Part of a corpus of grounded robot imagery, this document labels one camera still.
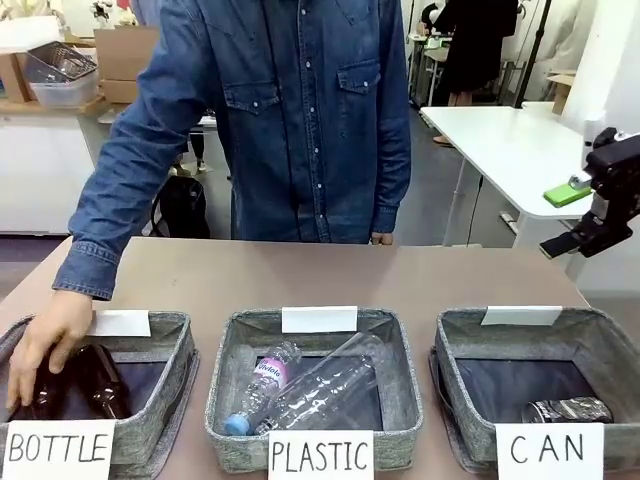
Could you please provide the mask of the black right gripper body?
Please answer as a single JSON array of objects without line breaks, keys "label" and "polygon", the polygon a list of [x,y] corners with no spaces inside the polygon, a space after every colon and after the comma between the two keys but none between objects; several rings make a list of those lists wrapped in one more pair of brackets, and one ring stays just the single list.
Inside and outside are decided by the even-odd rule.
[{"label": "black right gripper body", "polygon": [[639,214],[639,134],[605,128],[592,143],[584,171],[594,192],[591,212],[600,221],[630,221]]}]

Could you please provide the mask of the person's right hand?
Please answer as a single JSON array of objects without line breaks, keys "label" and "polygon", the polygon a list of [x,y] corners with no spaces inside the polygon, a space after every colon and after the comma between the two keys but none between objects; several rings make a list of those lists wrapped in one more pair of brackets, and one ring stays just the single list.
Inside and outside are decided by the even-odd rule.
[{"label": "person's right hand", "polygon": [[60,374],[74,347],[86,336],[93,318],[92,298],[55,291],[48,308],[26,327],[9,362],[6,407],[30,405],[38,368],[48,355],[48,369]]}]

